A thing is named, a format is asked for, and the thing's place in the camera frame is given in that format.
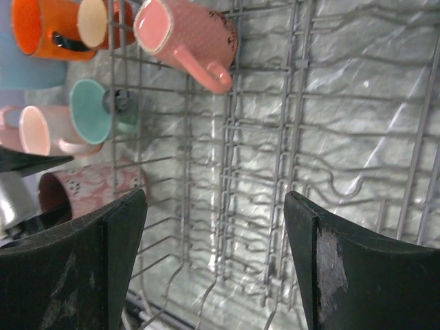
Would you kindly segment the salmon pink mug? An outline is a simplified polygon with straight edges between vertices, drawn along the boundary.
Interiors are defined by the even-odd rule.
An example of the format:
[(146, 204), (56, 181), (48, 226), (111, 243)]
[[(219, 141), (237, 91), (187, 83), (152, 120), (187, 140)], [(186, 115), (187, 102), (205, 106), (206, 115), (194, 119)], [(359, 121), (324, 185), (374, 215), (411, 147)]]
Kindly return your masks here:
[(145, 1), (133, 31), (147, 54), (186, 72), (212, 93), (224, 94), (232, 87), (228, 70), (239, 38), (222, 13), (189, 1)]

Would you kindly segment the mint green cup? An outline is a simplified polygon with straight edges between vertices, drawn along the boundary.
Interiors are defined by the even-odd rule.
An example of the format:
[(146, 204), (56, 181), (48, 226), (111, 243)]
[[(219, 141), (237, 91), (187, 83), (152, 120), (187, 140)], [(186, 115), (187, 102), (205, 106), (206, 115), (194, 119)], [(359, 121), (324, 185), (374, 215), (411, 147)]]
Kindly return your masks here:
[(138, 131), (138, 96), (128, 89), (111, 91), (93, 79), (80, 79), (70, 91), (69, 108), (76, 132), (90, 144)]

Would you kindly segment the small orange cup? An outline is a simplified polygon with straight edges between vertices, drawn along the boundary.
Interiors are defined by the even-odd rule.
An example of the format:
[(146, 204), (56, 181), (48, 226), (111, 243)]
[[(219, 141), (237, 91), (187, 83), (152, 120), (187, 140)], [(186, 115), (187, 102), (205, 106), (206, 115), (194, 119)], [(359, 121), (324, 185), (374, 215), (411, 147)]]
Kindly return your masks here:
[(113, 47), (121, 46), (121, 36), (125, 45), (135, 42), (133, 28), (134, 10), (130, 1), (84, 0), (80, 2), (77, 15), (77, 28), (81, 41), (92, 50), (108, 50), (108, 13), (112, 9), (112, 19), (117, 24), (113, 28)]

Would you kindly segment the light blue mug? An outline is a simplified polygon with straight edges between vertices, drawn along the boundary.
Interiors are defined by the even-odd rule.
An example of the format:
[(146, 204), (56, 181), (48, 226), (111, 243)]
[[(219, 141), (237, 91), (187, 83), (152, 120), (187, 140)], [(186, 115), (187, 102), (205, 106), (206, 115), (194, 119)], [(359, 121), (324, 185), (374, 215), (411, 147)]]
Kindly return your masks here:
[(23, 54), (12, 35), (1, 33), (1, 89), (47, 89), (63, 85), (67, 63)]

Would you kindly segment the dusty pink mug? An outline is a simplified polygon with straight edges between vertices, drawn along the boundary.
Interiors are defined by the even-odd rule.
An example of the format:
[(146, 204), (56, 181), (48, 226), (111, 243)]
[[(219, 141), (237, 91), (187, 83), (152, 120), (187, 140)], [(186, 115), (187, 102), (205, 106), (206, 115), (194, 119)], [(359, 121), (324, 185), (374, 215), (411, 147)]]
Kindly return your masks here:
[(42, 211), (69, 204), (72, 219), (93, 212), (132, 189), (146, 190), (146, 174), (128, 159), (101, 162), (42, 175), (39, 202)]

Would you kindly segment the large orange mug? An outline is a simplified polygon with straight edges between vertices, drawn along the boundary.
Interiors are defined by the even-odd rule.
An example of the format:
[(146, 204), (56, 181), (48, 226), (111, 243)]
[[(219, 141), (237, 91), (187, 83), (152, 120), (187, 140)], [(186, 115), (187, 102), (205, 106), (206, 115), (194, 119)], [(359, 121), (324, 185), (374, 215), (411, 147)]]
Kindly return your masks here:
[(28, 56), (60, 61), (89, 61), (96, 51), (81, 40), (77, 28), (79, 4), (66, 0), (10, 2), (12, 33)]

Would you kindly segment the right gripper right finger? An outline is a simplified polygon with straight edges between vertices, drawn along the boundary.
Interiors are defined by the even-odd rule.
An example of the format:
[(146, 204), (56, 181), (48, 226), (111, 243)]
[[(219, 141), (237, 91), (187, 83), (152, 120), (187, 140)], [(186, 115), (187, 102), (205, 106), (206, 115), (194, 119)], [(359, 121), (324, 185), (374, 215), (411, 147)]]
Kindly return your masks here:
[(438, 329), (439, 251), (389, 238), (298, 192), (284, 219), (310, 329)]

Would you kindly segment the pale pink gradient mug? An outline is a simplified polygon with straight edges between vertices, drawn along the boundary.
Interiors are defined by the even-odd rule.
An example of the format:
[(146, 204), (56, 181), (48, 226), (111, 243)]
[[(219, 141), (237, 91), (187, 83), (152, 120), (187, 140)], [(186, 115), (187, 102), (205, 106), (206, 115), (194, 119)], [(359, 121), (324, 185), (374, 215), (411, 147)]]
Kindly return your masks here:
[(77, 134), (68, 106), (27, 106), (19, 118), (19, 135), (26, 153), (42, 156), (86, 157), (103, 144), (89, 144)]

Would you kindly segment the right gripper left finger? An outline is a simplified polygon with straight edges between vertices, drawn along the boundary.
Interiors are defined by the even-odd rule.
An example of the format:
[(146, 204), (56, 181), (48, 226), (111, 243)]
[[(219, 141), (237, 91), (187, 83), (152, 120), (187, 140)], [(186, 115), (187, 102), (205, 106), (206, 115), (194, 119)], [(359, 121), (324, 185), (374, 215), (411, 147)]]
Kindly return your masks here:
[(1, 249), (2, 329), (117, 329), (147, 214), (134, 190)]

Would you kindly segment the pink faceted mug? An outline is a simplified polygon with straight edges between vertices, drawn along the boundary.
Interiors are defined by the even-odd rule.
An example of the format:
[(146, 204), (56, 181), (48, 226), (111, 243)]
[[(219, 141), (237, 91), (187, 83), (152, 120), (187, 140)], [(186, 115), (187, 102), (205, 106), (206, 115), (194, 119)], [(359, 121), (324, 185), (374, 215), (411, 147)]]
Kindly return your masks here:
[(19, 128), (8, 124), (6, 115), (8, 113), (17, 112), (21, 114), (23, 107), (6, 106), (1, 109), (1, 146), (11, 151), (24, 152)]

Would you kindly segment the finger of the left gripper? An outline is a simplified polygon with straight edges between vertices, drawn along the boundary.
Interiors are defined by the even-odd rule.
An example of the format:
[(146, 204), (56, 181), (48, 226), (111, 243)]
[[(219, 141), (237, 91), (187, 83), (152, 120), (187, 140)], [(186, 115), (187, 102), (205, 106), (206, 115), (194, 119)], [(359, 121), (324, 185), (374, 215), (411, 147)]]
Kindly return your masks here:
[(74, 160), (72, 156), (30, 155), (1, 147), (1, 172), (16, 171), (20, 174), (35, 174)]

